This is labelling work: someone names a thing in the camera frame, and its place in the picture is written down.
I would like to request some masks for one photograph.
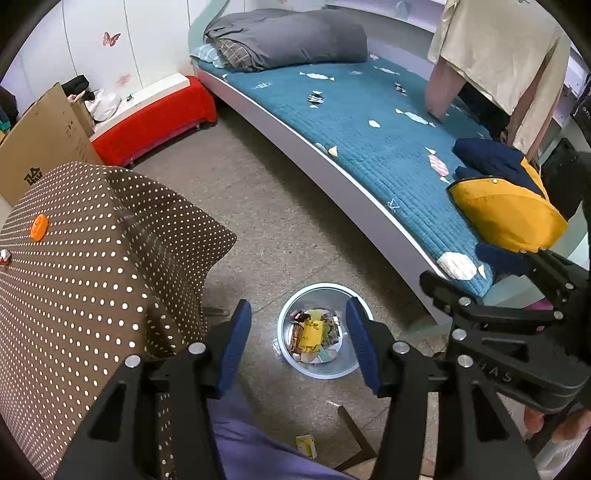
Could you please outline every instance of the polka dot tablecloth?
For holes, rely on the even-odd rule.
[[[31,225],[49,220],[40,242]],[[132,171],[69,163],[22,198],[0,233],[0,414],[52,478],[77,427],[123,360],[174,355],[204,338],[209,269],[236,236]],[[174,459],[159,402],[162,477]]]

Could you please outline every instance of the gray comforter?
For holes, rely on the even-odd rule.
[[[224,53],[228,45],[233,51],[238,47],[239,55],[249,56],[240,65],[250,71],[299,63],[365,61],[368,56],[363,27],[337,10],[270,8],[230,14],[208,25],[205,36],[217,46],[224,45]]]

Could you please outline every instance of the blue bedspread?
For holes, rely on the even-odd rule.
[[[452,153],[456,139],[488,133],[457,105],[444,123],[436,122],[424,106],[427,82],[374,57],[259,73],[232,73],[205,62],[199,67],[316,144],[371,192],[443,271],[482,296],[493,272],[477,259],[479,237],[446,187],[463,165]],[[310,95],[324,101],[310,102]]]

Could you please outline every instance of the red cloth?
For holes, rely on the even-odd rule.
[[[194,76],[190,86],[135,112],[92,142],[106,165],[123,167],[185,130],[217,118],[213,97]]]

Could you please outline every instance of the plaid pillow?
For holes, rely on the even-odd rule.
[[[217,69],[224,69],[230,65],[230,62],[211,43],[201,45],[191,56],[197,57],[199,60],[206,61],[207,63],[213,63],[213,66]]]
[[[256,70],[252,64],[251,54],[248,53],[248,50],[241,43],[223,38],[217,40],[216,45],[222,55],[236,70],[243,72],[254,72]]]

